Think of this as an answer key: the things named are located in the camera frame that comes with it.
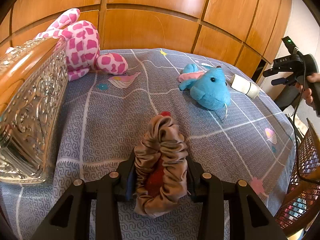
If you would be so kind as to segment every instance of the blue plush toy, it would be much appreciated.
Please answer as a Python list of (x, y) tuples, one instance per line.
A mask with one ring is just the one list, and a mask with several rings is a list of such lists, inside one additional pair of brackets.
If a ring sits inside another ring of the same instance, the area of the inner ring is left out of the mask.
[(188, 64), (179, 76), (179, 89), (190, 89), (190, 96), (200, 105), (218, 110), (230, 105), (230, 92), (220, 66), (209, 71), (198, 71), (196, 64)]

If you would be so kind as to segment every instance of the brown satin cloth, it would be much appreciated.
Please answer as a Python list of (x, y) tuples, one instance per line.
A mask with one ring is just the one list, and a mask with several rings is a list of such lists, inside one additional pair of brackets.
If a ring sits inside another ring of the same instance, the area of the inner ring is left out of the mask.
[[(187, 194), (188, 152), (175, 120), (162, 115), (152, 118), (134, 153), (137, 173), (137, 203), (134, 210), (154, 218), (176, 208), (179, 198)], [(164, 185), (160, 188), (160, 194), (153, 198), (144, 185), (159, 158), (163, 160)]]

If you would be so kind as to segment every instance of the woven basket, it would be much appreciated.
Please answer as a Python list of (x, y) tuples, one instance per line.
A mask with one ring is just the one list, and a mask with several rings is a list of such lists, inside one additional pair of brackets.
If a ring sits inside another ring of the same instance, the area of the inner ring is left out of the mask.
[[(302, 139), (299, 151), (299, 172), (304, 178), (320, 181), (320, 141), (312, 123)], [(275, 219), (286, 236), (305, 228), (320, 210), (320, 185), (301, 181), (297, 174), (296, 161), (284, 202)]]

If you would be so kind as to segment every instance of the embossed silver metal box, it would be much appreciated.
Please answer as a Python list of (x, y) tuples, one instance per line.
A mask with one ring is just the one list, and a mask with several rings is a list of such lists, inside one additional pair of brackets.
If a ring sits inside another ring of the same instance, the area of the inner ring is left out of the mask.
[(64, 49), (61, 40), (32, 40), (0, 60), (0, 181), (33, 184), (53, 175), (68, 82)]

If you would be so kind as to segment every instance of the gray bedsheet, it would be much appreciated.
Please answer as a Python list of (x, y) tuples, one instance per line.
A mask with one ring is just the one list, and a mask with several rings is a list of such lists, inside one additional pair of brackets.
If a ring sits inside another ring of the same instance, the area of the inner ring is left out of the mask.
[[(61, 143), (53, 184), (39, 187), (0, 184), (1, 207), (20, 240), (30, 239), (74, 179), (91, 181), (114, 171), (139, 142), (149, 120), (161, 111), (170, 111), (177, 120), (189, 154), (204, 170), (230, 182), (238, 179), (262, 182), (259, 197), (272, 214), (276, 213), (287, 190), (294, 160), (293, 129), (286, 117), (264, 92), (251, 100), (229, 86), (232, 101), (226, 119), (224, 110), (210, 112), (201, 108), (187, 91), (178, 89), (177, 77), (186, 64), (196, 63), (200, 68), (204, 68), (201, 63), (221, 65), (227, 80), (233, 73), (249, 78), (218, 60), (167, 49), (163, 49), (167, 53), (163, 55), (160, 50), (112, 51), (127, 60), (128, 74), (141, 72), (126, 89), (110, 84), (107, 81), (110, 75), (101, 72), (91, 72), (68, 84), (58, 119)], [(277, 144), (268, 140), (266, 128), (275, 131)], [(192, 203), (187, 196), (181, 199), (178, 209), (155, 219), (136, 214), (134, 201), (118, 205), (123, 239), (197, 237), (202, 205)], [(226, 202), (225, 208), (228, 239)], [(91, 239), (95, 233), (94, 217), (93, 207)]]

